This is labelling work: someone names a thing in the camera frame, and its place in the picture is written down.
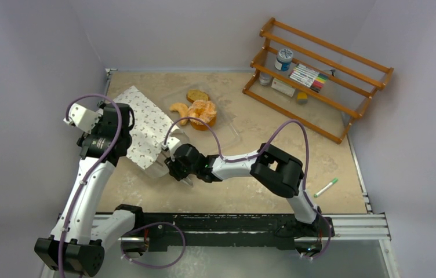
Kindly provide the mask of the fake croissant tan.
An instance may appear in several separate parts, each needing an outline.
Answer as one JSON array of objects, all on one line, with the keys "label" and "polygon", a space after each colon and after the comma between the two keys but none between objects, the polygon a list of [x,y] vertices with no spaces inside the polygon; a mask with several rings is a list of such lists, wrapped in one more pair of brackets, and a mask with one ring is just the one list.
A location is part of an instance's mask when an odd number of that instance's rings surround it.
[{"label": "fake croissant tan", "polygon": [[[188,106],[184,103],[173,103],[169,107],[170,112],[178,112],[181,118],[188,116]],[[188,119],[183,119],[179,121],[179,125],[184,126],[188,122]]]}]

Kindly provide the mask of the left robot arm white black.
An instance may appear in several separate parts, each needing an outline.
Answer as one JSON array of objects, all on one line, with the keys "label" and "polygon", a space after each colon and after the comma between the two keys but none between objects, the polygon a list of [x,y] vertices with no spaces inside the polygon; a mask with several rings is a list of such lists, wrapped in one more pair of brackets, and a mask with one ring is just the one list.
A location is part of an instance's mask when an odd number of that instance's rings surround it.
[{"label": "left robot arm white black", "polygon": [[64,122],[83,131],[77,141],[81,147],[78,173],[50,236],[38,238],[34,251],[49,269],[93,277],[118,235],[126,232],[137,237],[145,229],[145,221],[137,216],[142,210],[124,204],[105,224],[92,228],[103,189],[132,143],[135,116],[123,103],[103,104],[98,112],[73,104]]}]

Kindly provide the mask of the fake orange bread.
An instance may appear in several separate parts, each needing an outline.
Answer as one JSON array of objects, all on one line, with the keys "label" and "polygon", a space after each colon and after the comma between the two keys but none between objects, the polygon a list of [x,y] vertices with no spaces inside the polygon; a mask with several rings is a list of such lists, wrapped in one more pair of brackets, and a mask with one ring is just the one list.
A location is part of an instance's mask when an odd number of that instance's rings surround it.
[{"label": "fake orange bread", "polygon": [[215,125],[216,115],[216,106],[211,101],[197,100],[193,102],[188,109],[189,117],[200,119],[209,127],[213,127]]}]

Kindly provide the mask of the metal tongs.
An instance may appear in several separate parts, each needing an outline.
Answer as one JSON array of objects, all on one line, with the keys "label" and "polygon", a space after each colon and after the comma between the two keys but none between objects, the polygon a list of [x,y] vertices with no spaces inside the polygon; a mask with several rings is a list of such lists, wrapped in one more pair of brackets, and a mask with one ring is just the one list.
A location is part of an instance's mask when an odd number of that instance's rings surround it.
[{"label": "metal tongs", "polygon": [[183,178],[181,180],[181,182],[183,182],[184,184],[186,184],[188,186],[194,186],[193,181],[191,180],[190,177]]}]

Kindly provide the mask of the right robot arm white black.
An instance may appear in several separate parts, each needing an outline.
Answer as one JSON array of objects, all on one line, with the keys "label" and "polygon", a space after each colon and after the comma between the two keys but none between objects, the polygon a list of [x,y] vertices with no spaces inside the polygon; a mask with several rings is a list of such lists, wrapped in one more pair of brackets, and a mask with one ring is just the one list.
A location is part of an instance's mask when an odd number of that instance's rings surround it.
[{"label": "right robot arm white black", "polygon": [[287,200],[302,234],[311,236],[320,229],[318,207],[306,191],[308,167],[276,146],[264,143],[254,152],[236,156],[205,156],[195,146],[180,142],[167,142],[161,149],[167,155],[165,164],[174,179],[191,184],[190,175],[206,183],[253,177]]}]

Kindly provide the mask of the white patterned paper bag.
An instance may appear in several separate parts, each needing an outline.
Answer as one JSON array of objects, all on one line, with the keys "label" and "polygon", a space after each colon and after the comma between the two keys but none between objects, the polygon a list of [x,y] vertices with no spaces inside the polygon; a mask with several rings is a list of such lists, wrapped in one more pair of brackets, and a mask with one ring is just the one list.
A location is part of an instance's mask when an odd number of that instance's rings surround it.
[{"label": "white patterned paper bag", "polygon": [[130,131],[132,144],[126,157],[151,178],[165,176],[169,170],[161,147],[173,120],[135,86],[114,101],[129,105],[135,116],[135,126]]}]

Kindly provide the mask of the fake bread slice brown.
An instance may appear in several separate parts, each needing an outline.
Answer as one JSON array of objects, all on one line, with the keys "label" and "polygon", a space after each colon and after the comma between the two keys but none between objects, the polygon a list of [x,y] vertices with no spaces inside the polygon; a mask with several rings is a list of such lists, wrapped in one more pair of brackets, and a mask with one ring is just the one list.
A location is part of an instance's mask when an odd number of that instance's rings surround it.
[{"label": "fake bread slice brown", "polygon": [[210,97],[207,93],[205,93],[201,90],[192,89],[186,93],[186,99],[190,103],[193,103],[197,100],[209,101]]}]

